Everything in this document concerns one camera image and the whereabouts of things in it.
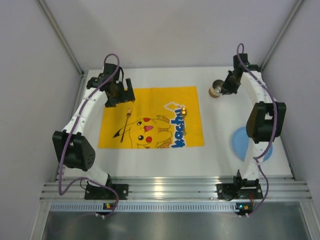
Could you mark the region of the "copper fork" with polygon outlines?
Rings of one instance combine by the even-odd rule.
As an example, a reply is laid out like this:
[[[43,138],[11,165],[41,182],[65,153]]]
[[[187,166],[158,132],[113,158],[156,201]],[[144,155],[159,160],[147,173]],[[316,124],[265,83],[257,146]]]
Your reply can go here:
[[[127,109],[127,112],[126,112],[126,121],[125,121],[125,125],[124,125],[124,127],[123,127],[123,132],[122,132],[122,136],[121,136],[121,139],[120,139],[120,143],[122,143],[123,140],[124,140],[124,136],[125,136],[125,132],[126,132],[128,120],[129,120],[131,114],[132,114],[132,109],[129,107],[129,108]]]

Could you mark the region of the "small metal cup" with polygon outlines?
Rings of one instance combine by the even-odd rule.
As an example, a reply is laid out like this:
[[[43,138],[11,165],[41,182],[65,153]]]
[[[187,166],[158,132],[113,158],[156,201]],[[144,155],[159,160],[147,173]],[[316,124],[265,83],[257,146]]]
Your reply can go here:
[[[223,80],[217,79],[210,86],[208,93],[212,98],[219,98],[222,95]]]

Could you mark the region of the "yellow Pikachu placemat cloth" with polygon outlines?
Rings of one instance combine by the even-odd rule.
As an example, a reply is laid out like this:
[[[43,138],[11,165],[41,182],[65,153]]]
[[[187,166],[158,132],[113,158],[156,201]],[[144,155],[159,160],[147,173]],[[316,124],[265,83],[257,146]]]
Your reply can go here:
[[[101,149],[164,149],[205,144],[195,86],[136,88],[135,101],[106,107],[98,147]],[[183,135],[182,107],[186,107]],[[128,108],[132,109],[120,143]]]

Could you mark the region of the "gold ornate spoon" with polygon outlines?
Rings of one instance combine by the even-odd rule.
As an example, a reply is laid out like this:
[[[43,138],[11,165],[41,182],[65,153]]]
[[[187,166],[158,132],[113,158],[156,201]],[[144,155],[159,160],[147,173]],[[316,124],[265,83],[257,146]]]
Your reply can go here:
[[[186,107],[182,107],[180,112],[181,112],[181,116],[182,116],[182,118],[183,118],[183,131],[182,131],[182,133],[183,133],[183,135],[185,136],[185,135],[186,135],[186,120],[185,120],[185,118],[186,118],[186,116],[187,116],[187,109],[186,109]]]

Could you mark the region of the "blue plastic plate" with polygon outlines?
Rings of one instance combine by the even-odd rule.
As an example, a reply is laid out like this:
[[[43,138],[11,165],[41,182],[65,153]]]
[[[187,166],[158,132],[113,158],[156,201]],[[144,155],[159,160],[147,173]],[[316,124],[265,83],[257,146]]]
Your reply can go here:
[[[267,143],[255,144],[251,138],[247,135],[247,129],[245,126],[238,128],[230,138],[230,147],[235,156],[245,161],[249,150],[253,150],[252,157],[260,156],[268,146]]]

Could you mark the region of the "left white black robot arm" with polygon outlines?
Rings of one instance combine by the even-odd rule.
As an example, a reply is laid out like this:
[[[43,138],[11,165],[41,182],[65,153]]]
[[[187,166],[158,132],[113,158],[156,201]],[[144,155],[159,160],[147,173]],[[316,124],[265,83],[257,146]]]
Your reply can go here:
[[[106,186],[111,181],[110,175],[95,162],[95,148],[86,136],[102,109],[115,108],[118,104],[134,100],[131,79],[124,79],[123,69],[117,64],[105,63],[102,73],[87,82],[83,98],[71,120],[52,136],[59,162],[60,184],[64,167],[83,171],[84,179],[92,181],[95,186]]]

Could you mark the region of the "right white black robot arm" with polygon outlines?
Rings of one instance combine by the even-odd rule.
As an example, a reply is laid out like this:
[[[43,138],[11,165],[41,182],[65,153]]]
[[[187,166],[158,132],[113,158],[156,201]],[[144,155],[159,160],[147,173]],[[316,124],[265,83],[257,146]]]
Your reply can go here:
[[[221,94],[236,94],[239,87],[245,88],[252,103],[246,123],[249,144],[239,172],[245,179],[255,180],[261,174],[265,155],[275,138],[281,134],[287,107],[271,95],[259,66],[250,64],[246,53],[237,53],[233,57],[233,70],[228,72],[221,87]]]

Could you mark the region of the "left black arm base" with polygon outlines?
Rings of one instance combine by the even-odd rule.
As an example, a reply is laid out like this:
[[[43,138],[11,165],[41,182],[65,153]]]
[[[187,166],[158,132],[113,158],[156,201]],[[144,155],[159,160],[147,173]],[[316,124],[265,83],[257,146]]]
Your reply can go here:
[[[118,195],[119,200],[127,200],[129,194],[128,184],[113,184],[111,187]],[[93,186],[88,184],[86,186],[85,200],[115,200],[116,195],[103,187]]]

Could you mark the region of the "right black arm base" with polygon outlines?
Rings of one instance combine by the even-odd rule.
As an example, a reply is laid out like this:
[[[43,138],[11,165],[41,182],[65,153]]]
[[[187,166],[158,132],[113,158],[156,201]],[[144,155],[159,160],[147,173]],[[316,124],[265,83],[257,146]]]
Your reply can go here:
[[[219,200],[250,200],[262,199],[263,193],[259,179],[248,180],[241,175],[233,176],[232,183],[219,183],[216,185]]]

